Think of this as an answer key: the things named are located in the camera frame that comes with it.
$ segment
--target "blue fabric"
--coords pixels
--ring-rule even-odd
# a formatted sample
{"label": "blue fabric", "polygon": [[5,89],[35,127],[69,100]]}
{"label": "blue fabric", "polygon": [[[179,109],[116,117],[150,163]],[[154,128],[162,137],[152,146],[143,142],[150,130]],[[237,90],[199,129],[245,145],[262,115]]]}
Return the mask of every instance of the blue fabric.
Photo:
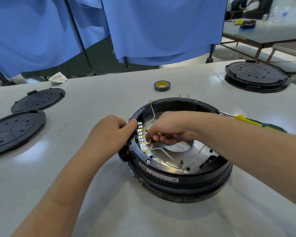
{"label": "blue fabric", "polygon": [[[186,61],[188,59],[192,59],[205,53],[210,52],[211,45],[205,45],[201,48],[192,51],[186,51],[176,55],[170,56],[158,56],[158,57],[127,57],[127,61],[133,64],[139,65],[147,65],[147,66],[155,66],[155,65],[167,65],[177,62]],[[124,58],[118,59],[119,63],[124,63]]]}
{"label": "blue fabric", "polygon": [[227,0],[102,0],[117,59],[172,56],[221,42]]}
{"label": "blue fabric", "polygon": [[[69,3],[86,48],[110,34],[103,9]],[[55,67],[81,51],[64,0],[0,0],[0,71],[6,77]]]}
{"label": "blue fabric", "polygon": [[75,0],[75,1],[79,2],[81,4],[84,4],[86,6],[101,8],[102,9],[101,0]]}

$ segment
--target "yellow tape core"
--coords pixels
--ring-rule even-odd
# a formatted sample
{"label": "yellow tape core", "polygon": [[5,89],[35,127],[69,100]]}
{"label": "yellow tape core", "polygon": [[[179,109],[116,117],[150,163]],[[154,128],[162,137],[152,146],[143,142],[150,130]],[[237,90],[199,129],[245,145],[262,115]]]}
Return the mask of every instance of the yellow tape core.
{"label": "yellow tape core", "polygon": [[168,85],[168,83],[165,81],[159,81],[156,84],[157,87],[166,87],[167,85]]}

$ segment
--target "white paper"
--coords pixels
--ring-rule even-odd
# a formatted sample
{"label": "white paper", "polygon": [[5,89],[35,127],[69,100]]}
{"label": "white paper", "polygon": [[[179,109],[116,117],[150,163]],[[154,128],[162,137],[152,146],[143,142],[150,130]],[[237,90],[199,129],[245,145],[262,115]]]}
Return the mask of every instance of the white paper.
{"label": "white paper", "polygon": [[56,73],[49,79],[49,81],[53,83],[64,83],[67,80],[67,77],[65,77],[61,72]]}

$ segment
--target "person's left hand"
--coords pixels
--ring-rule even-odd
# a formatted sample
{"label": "person's left hand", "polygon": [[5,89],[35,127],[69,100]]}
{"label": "person's left hand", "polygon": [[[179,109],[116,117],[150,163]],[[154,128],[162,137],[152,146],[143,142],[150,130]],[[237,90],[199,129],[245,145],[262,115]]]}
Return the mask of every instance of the person's left hand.
{"label": "person's left hand", "polygon": [[80,150],[104,164],[125,145],[137,126],[134,119],[126,124],[123,119],[108,115],[93,127]]}

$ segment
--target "white floor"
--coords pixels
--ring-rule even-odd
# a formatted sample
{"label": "white floor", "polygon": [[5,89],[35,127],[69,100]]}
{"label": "white floor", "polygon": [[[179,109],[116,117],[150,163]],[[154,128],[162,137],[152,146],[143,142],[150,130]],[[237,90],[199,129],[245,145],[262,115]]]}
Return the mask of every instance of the white floor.
{"label": "white floor", "polygon": [[[228,42],[231,41],[227,38],[222,38],[222,42]],[[226,44],[230,47],[236,47],[236,43],[229,43]],[[245,45],[242,43],[239,43],[236,47],[238,50],[241,50],[242,52],[248,53],[252,56],[255,55],[257,48],[251,47],[249,45]],[[262,60],[267,60],[269,57],[269,54],[272,52],[272,48],[265,48],[262,49],[261,54],[259,56]],[[170,68],[170,67],[177,67],[177,66],[194,66],[199,64],[204,64],[206,62],[207,57],[209,56],[209,53],[189,59],[187,61],[169,64],[169,65],[162,65],[160,68]],[[213,61],[214,62],[223,62],[223,61],[229,61],[229,60],[237,60],[237,59],[245,59],[250,60],[250,58],[243,56],[241,54],[238,54],[235,51],[232,51],[228,48],[225,48],[223,46],[217,45],[215,48],[215,52],[213,55]],[[285,54],[280,51],[276,51],[271,59],[272,63],[276,63],[276,65],[286,71],[296,71],[296,57],[292,55]],[[35,83],[43,81],[42,79],[38,78],[30,78],[30,79],[24,79],[22,75],[17,75],[15,77],[10,78],[10,80],[14,81],[17,84],[24,84],[24,83]]]}

